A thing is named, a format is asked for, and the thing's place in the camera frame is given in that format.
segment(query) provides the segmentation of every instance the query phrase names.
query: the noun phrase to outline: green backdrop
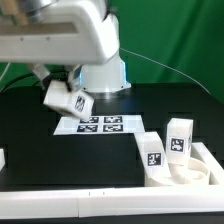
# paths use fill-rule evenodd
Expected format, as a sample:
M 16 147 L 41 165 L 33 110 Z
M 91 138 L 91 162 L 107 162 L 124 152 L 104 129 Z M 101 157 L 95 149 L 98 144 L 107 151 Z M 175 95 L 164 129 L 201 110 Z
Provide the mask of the green backdrop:
M 122 48 L 190 75 L 224 103 L 223 0 L 110 0 L 110 5 L 117 9 Z M 142 58 L 124 52 L 121 57 L 131 83 L 189 82 Z M 26 72 L 25 65 L 13 65 L 0 87 Z

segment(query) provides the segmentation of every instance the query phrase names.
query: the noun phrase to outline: printed marker sheet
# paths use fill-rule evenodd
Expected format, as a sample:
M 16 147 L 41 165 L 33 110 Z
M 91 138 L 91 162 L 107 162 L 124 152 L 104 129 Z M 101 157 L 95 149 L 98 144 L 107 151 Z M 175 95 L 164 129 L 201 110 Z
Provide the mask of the printed marker sheet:
M 88 122 L 62 117 L 54 135 L 87 135 L 145 132 L 140 115 L 92 116 Z

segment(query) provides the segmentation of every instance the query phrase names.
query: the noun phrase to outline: black tabletop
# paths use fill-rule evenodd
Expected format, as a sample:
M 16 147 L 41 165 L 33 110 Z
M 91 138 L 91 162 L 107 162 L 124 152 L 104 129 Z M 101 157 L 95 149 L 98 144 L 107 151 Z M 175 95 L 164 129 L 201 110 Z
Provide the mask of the black tabletop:
M 4 148 L 6 157 L 6 166 L 0 172 L 0 191 L 144 185 L 143 165 L 133 134 L 53 136 L 60 115 L 43 106 L 43 98 L 43 92 L 34 87 L 15 88 L 0 95 L 0 148 Z M 171 118 L 193 119 L 193 142 L 203 142 L 224 165 L 224 105 L 197 86 L 134 85 L 129 95 L 96 100 L 93 115 L 141 115 L 145 130 L 157 131 L 164 143 Z M 23 220 L 23 223 L 40 221 L 223 223 L 224 216 L 172 214 Z

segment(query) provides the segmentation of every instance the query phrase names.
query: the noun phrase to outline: white tray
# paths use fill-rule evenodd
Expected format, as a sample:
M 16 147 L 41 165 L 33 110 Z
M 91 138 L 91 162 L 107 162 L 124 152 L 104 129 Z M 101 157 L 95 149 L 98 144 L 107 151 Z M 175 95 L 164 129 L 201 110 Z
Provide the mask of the white tray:
M 192 157 L 211 169 L 210 185 L 72 191 L 2 192 L 0 219 L 224 211 L 224 171 L 203 143 Z

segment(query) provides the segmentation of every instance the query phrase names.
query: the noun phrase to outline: white cube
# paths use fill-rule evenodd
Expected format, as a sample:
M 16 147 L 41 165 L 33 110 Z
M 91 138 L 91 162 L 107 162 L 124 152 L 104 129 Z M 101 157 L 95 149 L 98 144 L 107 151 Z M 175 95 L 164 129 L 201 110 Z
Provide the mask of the white cube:
M 89 120 L 92 114 L 94 99 L 79 90 L 69 92 L 66 84 L 60 81 L 51 81 L 44 104 L 67 117 L 78 117 Z

